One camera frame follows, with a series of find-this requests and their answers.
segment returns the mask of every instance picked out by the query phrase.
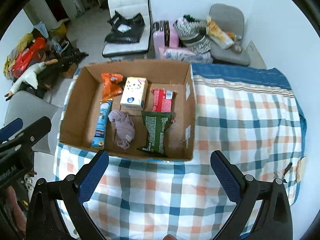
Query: white plush toy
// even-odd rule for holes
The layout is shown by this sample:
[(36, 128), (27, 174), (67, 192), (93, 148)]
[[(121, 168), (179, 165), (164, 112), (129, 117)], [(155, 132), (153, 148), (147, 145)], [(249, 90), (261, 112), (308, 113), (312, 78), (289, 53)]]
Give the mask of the white plush toy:
[(57, 62), (58, 60), (55, 58), (48, 61), (35, 63), (32, 66), (28, 67), (28, 69), (12, 85), (10, 92), (6, 94), (5, 97), (11, 97), (13, 94), (15, 94), (19, 90), (22, 82), (31, 85), (34, 89), (38, 89), (37, 75), (44, 71), (48, 65)]

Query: white chair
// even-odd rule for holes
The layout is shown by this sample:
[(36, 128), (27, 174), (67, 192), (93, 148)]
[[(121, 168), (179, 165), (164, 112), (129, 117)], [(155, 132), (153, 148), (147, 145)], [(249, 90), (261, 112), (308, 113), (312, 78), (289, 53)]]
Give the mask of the white chair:
[(111, 18), (115, 15), (115, 11), (120, 13), (125, 18), (132, 18), (138, 13), (141, 13), (145, 23), (145, 28), (139, 43), (105, 43), (102, 50), (102, 56), (111, 58), (129, 54), (144, 54), (144, 57), (146, 58), (146, 54), (150, 49), (151, 40), (149, 0), (108, 0), (108, 4)]

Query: plaid tablecloth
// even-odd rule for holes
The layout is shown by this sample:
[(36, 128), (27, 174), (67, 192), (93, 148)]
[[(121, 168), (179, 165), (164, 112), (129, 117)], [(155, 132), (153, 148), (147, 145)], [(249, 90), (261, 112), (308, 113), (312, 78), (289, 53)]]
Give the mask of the plaid tablecloth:
[[(194, 158), (159, 162), (110, 157), (95, 193), (84, 203), (110, 239), (163, 239), (167, 234), (178, 240), (212, 239), (235, 208), (210, 167), (210, 154), (217, 149), (243, 173), (264, 181), (282, 178), (292, 162), (285, 187), (290, 204), (297, 198), (297, 162), (303, 157), (306, 126), (286, 78), (276, 69), (192, 68), (197, 100)], [(93, 156), (60, 143), (56, 180), (75, 174)], [(59, 205), (67, 215), (63, 203)], [(243, 233), (250, 231), (259, 207), (257, 202)]]

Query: pink bag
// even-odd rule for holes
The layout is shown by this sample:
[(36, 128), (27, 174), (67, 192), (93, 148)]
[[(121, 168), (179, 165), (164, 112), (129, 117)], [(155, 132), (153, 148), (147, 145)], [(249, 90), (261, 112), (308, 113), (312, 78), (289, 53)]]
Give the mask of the pink bag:
[(159, 58), (159, 47), (177, 48), (179, 46), (179, 37), (173, 27), (174, 21), (154, 22), (152, 26), (153, 43), (155, 46), (156, 58)]

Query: red snack package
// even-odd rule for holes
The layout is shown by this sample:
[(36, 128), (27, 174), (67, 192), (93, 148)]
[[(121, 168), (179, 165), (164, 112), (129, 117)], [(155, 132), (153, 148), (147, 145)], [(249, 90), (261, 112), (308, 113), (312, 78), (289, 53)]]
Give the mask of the red snack package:
[(172, 98), (175, 92), (155, 88), (151, 88), (150, 91), (154, 94), (152, 112), (171, 112)]
[(35, 54), (38, 53), (40, 49), (44, 49), (46, 42), (44, 38), (36, 38), (35, 42), (30, 46), (29, 49), (25, 49), (20, 52), (16, 59), (16, 63), (11, 69), (11, 74), (15, 78), (19, 78), (28, 68), (28, 65)]
[(106, 102), (110, 98), (122, 94), (122, 88), (117, 85), (123, 80), (123, 76), (120, 74), (103, 73), (101, 74), (104, 89), (102, 92), (101, 102)]

